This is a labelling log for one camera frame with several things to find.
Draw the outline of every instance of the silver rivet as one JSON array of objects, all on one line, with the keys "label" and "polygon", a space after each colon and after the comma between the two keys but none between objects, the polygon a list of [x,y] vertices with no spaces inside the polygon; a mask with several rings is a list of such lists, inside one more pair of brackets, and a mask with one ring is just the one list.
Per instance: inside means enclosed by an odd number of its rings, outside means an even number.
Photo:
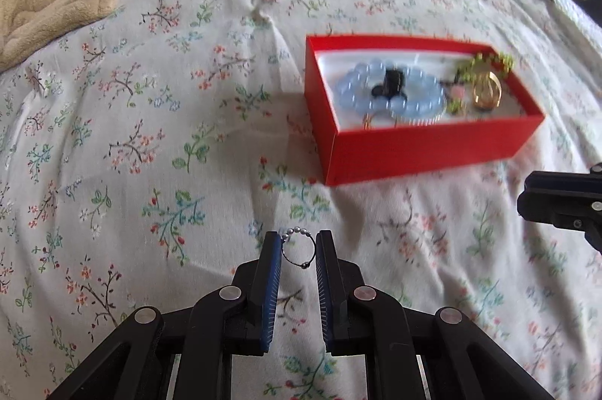
[{"label": "silver rivet", "polygon": [[136,315],[134,315],[134,318],[136,319],[136,322],[138,322],[139,324],[149,324],[150,322],[155,320],[156,316],[157,316],[157,313],[155,312],[155,310],[145,308],[145,309],[139,309],[136,312]]},{"label": "silver rivet", "polygon": [[220,290],[220,298],[228,301],[238,300],[242,294],[243,292],[240,291],[238,286],[224,286]]},{"label": "silver rivet", "polygon": [[456,309],[443,309],[441,310],[441,313],[439,313],[439,316],[446,324],[455,325],[462,321],[462,314]]},{"label": "silver rivet", "polygon": [[358,286],[353,290],[353,296],[361,301],[370,301],[376,298],[376,290],[370,286]]}]

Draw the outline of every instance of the blue gripper pad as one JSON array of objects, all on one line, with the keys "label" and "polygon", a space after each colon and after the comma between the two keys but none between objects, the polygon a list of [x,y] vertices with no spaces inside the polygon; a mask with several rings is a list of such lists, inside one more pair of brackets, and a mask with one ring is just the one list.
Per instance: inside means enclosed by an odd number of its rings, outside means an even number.
[{"label": "blue gripper pad", "polygon": [[327,230],[319,232],[315,244],[315,269],[320,298],[322,335],[326,351],[332,352],[335,340],[347,338],[347,294],[343,286],[332,233]]},{"label": "blue gripper pad", "polygon": [[267,232],[248,302],[248,321],[261,328],[260,348],[264,353],[274,335],[281,266],[282,240],[277,232]]}]

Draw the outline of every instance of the gold earring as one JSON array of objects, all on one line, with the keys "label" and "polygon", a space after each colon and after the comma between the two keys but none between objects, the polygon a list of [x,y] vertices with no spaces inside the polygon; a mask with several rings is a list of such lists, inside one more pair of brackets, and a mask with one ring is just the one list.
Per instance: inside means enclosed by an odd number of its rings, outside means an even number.
[{"label": "gold earring", "polygon": [[473,106],[479,111],[493,111],[502,100],[502,84],[493,72],[477,76],[473,84]]}]

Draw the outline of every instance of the black charm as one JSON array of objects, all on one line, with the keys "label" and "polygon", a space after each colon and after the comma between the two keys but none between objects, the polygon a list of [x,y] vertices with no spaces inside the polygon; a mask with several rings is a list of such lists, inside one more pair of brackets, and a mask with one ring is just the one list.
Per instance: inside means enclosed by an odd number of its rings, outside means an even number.
[{"label": "black charm", "polygon": [[403,92],[406,79],[401,70],[396,68],[388,68],[385,71],[385,80],[382,84],[375,85],[372,88],[372,97],[384,96],[387,99],[392,99],[395,96],[402,96],[407,99],[406,94]]}]

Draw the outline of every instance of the floral bedsheet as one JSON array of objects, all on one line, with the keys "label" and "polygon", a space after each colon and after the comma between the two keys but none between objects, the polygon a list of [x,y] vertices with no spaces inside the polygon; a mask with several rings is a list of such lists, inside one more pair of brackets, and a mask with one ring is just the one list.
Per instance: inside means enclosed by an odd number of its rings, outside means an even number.
[{"label": "floral bedsheet", "polygon": [[[600,30],[561,3],[120,0],[3,73],[0,398],[44,398],[136,307],[193,305],[290,225],[332,230],[407,307],[459,307],[554,397],[599,398],[602,259],[516,211],[532,170],[602,160]],[[343,32],[489,43],[546,121],[511,160],[324,187],[304,42]],[[314,267],[283,263],[272,350],[235,359],[233,398],[365,398],[318,308]]]}]

